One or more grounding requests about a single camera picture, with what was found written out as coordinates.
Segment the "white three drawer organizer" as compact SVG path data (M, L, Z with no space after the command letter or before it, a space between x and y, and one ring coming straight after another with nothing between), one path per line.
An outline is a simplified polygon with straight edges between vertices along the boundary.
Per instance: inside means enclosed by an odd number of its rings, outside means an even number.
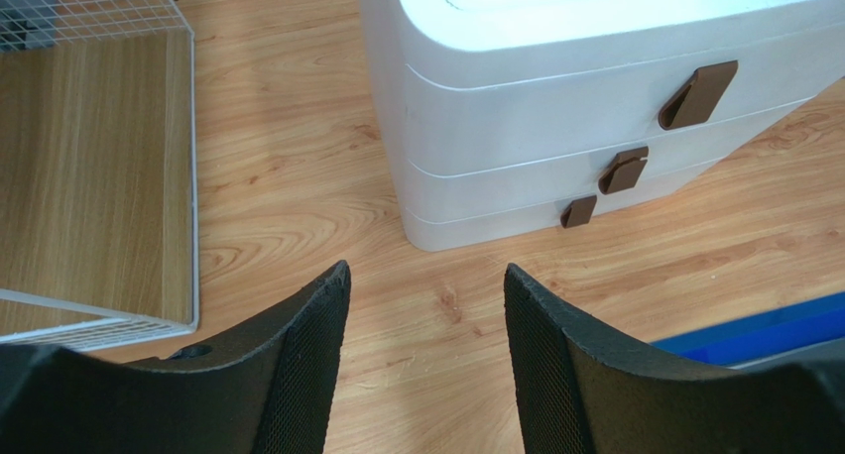
M844 74L844 0L358 0L408 240L667 196Z

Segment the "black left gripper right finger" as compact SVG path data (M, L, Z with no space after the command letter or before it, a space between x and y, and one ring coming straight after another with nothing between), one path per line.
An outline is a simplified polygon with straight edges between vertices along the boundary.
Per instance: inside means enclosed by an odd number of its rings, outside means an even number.
M517 265L504 306L529 453L840 453L844 363L692 361L564 301Z

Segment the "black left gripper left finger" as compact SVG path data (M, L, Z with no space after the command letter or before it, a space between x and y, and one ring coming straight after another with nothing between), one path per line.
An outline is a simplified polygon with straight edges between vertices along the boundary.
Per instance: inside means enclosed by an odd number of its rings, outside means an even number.
M59 345L1 348L5 453L320 453L351 274L295 294L168 358L106 362Z

